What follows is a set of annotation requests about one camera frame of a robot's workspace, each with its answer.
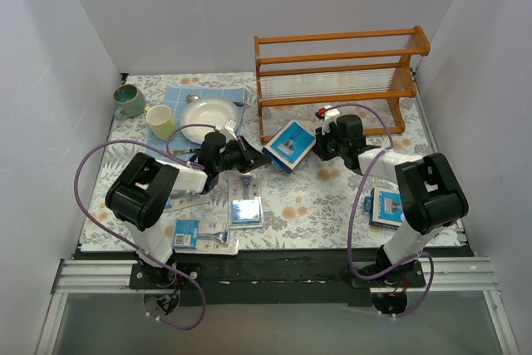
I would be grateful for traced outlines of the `orange wooden shelf rack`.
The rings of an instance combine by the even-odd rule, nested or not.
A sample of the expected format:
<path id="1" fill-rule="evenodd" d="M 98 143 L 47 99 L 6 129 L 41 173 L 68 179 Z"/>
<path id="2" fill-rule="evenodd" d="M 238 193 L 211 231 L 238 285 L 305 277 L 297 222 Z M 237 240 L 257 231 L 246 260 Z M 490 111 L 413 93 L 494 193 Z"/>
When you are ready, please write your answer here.
<path id="1" fill-rule="evenodd" d="M 364 41 L 350 52 L 266 57 L 267 46 Z M 390 132 L 402 134 L 406 122 L 400 100 L 414 98 L 417 86 L 411 71 L 413 57 L 425 57 L 430 41 L 420 26 L 380 31 L 339 32 L 284 37 L 256 37 L 254 65 L 257 87 L 259 137 L 266 143 L 264 110 L 350 101 L 385 101 L 393 124 Z"/>

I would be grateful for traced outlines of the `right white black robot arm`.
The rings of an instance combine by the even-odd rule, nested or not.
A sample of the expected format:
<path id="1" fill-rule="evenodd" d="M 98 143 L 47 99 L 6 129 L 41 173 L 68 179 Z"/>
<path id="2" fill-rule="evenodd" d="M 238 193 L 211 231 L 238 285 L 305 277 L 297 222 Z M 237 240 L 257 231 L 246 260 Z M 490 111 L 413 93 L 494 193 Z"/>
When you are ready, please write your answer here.
<path id="1" fill-rule="evenodd" d="M 348 223 L 347 261 L 350 274 L 361 281 L 379 280 L 395 286 L 406 271 L 422 256 L 422 250 L 445 227 L 466 216 L 466 196 L 442 153 L 410 156 L 387 148 L 369 145 L 362 120 L 356 115 L 342 115 L 333 108 L 321 108 L 317 118 L 313 152 L 320 160 L 342 159 L 344 166 L 360 175 Z M 352 226 L 362 189 L 370 177 L 397 185 L 405 220 L 396 233 L 377 251 L 370 269 L 357 269 L 352 258 Z"/>

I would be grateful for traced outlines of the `white blue harrys razor box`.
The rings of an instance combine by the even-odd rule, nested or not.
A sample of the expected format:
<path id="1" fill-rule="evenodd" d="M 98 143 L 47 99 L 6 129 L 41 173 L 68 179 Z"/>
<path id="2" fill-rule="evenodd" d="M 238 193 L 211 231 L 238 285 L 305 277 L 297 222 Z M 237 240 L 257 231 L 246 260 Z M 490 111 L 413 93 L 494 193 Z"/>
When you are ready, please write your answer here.
<path id="1" fill-rule="evenodd" d="M 398 230 L 406 221 L 398 190 L 373 188 L 364 199 L 363 209 L 369 216 L 369 224 L 374 227 Z"/>

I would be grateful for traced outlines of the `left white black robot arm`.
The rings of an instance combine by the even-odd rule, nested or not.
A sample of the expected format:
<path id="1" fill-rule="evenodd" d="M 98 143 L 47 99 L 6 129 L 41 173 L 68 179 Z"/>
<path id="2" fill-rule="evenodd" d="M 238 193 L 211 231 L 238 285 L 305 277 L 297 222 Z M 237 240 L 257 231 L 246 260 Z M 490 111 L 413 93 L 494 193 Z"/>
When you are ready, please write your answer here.
<path id="1" fill-rule="evenodd" d="M 143 274 L 158 288 L 168 288 L 177 277 L 169 263 L 174 253 L 159 221 L 172 194 L 207 194 L 228 170 L 248 173 L 267 165 L 271 158 L 252 147 L 242 136 L 228 140 L 210 132 L 197 151 L 194 168 L 190 161 L 176 164 L 139 152 L 127 164 L 106 193 L 105 204 L 125 223 L 137 251 Z"/>

